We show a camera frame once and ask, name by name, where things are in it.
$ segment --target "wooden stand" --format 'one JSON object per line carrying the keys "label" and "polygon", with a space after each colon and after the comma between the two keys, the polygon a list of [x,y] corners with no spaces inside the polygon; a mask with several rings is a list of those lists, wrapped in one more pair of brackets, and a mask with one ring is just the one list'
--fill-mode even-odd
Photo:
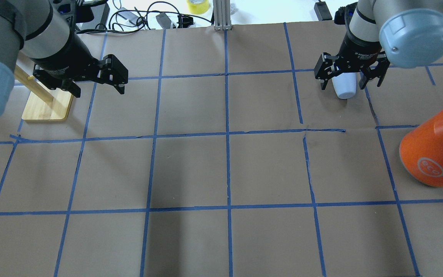
{"label": "wooden stand", "polygon": [[73,95],[56,89],[50,91],[35,82],[18,65],[15,68],[15,79],[30,89],[27,105],[23,110],[25,121],[64,121],[69,114]]}

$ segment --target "power adapter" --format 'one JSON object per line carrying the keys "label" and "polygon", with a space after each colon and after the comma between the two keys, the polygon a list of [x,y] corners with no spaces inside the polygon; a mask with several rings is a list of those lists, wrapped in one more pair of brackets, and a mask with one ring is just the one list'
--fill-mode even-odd
{"label": "power adapter", "polygon": [[326,2],[317,2],[314,5],[315,14],[319,21],[332,20],[333,17],[329,12]]}

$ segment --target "white cup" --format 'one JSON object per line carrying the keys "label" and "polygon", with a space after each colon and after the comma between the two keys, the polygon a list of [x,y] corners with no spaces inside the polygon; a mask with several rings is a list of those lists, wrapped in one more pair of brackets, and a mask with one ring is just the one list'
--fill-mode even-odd
{"label": "white cup", "polygon": [[356,73],[342,73],[331,79],[339,99],[352,98],[356,94]]}

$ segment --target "black device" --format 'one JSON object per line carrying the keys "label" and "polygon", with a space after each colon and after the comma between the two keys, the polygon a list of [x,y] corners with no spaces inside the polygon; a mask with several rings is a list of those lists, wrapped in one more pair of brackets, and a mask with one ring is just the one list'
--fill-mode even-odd
{"label": "black device", "polygon": [[326,2],[317,2],[314,4],[314,11],[319,21],[332,20],[333,17],[329,12]]}
{"label": "black device", "polygon": [[124,7],[121,7],[118,11],[121,11],[117,13],[118,16],[122,17],[123,19],[126,19],[134,26],[139,26],[143,23],[143,20],[140,19],[136,14],[133,14],[132,12],[128,11]]}
{"label": "black device", "polygon": [[170,17],[168,17],[165,12],[162,12],[161,14],[157,15],[157,22],[164,29],[177,28],[177,26],[175,25],[174,21],[172,21],[170,19]]}

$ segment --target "orange can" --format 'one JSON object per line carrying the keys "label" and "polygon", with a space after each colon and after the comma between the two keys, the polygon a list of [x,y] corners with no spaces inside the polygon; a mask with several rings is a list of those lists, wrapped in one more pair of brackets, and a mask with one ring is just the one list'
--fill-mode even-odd
{"label": "orange can", "polygon": [[418,181],[443,187],[443,110],[405,135],[399,155]]}

